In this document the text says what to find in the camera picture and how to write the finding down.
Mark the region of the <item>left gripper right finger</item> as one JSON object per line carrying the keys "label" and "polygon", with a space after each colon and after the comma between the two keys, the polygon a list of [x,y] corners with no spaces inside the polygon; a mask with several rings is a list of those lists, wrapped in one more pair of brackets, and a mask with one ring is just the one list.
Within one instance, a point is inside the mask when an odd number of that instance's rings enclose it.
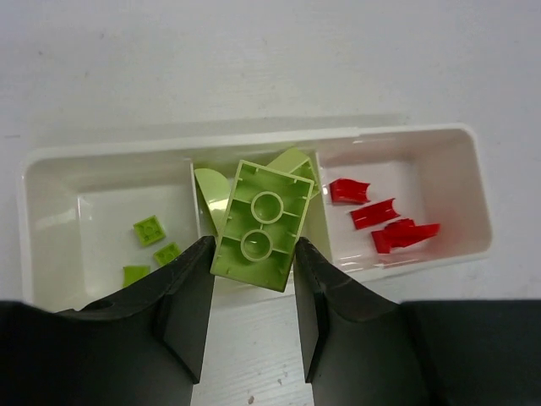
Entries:
{"label": "left gripper right finger", "polygon": [[304,378],[316,404],[539,404],[538,300],[398,304],[305,238],[293,272]]}

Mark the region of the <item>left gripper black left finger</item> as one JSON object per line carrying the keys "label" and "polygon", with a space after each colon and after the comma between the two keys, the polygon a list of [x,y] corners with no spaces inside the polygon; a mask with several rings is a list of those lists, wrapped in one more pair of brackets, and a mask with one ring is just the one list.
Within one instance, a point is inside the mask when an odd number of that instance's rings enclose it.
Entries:
{"label": "left gripper black left finger", "polygon": [[1,304],[4,405],[188,405],[210,318],[215,240],[81,310]]}

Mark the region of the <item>red small lego piece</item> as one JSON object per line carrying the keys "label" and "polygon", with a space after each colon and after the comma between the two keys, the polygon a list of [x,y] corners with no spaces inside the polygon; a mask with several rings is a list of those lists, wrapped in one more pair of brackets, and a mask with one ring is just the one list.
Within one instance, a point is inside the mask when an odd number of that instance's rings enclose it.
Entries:
{"label": "red small lego piece", "polygon": [[354,227],[357,230],[370,228],[398,218],[400,214],[393,207],[394,200],[394,198],[383,200],[351,211],[350,216]]}

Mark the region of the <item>green 2x2 lego plate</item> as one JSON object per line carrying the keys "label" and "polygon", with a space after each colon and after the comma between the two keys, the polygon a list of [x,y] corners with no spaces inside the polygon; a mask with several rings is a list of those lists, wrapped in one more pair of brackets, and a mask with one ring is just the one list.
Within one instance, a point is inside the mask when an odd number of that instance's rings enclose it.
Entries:
{"label": "green 2x2 lego plate", "polygon": [[240,161],[210,273],[284,292],[313,189],[309,178]]}

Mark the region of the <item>red arch lego piece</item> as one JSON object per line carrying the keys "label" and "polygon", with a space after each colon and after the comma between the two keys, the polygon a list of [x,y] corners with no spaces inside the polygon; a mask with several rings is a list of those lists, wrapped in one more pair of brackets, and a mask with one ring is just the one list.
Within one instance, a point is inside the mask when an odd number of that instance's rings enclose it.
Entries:
{"label": "red arch lego piece", "polygon": [[370,183],[350,178],[338,178],[329,184],[331,201],[336,204],[363,205],[370,202]]}

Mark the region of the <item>green curved lego piece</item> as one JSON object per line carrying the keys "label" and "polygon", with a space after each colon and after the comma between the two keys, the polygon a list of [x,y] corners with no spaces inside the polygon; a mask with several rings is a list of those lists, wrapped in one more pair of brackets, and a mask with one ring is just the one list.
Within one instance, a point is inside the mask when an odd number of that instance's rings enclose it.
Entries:
{"label": "green curved lego piece", "polygon": [[194,176],[213,225],[219,233],[231,193],[230,182],[223,174],[210,168],[196,168]]}

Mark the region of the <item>green slope lego brick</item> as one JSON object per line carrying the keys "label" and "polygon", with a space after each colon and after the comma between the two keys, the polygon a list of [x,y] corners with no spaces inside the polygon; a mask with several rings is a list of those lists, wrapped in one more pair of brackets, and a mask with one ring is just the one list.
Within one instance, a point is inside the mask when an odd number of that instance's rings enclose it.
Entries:
{"label": "green slope lego brick", "polygon": [[268,165],[268,168],[279,172],[293,174],[301,178],[310,179],[314,182],[310,198],[313,199],[320,193],[320,180],[312,159],[298,148],[293,147],[285,150]]}

